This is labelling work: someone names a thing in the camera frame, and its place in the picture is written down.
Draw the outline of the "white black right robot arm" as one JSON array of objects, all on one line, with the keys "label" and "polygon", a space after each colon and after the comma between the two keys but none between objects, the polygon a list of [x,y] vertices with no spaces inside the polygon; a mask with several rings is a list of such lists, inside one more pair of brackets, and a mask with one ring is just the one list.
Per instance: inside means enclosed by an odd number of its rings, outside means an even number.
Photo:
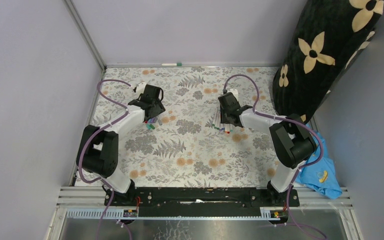
[{"label": "white black right robot arm", "polygon": [[280,165],[267,185],[271,189],[266,198],[273,206],[281,205],[287,199],[286,190],[296,171],[317,149],[311,133],[296,114],[285,117],[257,112],[250,105],[241,106],[231,91],[224,91],[218,101],[222,124],[248,128],[271,137]]}]

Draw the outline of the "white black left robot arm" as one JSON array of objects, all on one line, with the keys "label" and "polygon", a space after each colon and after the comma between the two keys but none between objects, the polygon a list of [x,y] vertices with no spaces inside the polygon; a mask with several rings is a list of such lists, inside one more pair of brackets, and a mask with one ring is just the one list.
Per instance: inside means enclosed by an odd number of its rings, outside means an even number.
[{"label": "white black left robot arm", "polygon": [[122,104],[124,112],[99,126],[87,125],[81,137],[76,165],[80,179],[88,184],[101,181],[116,192],[116,199],[124,206],[132,204],[135,192],[133,181],[118,168],[119,137],[162,114],[164,91],[145,82],[133,91],[138,94],[128,104]]}]

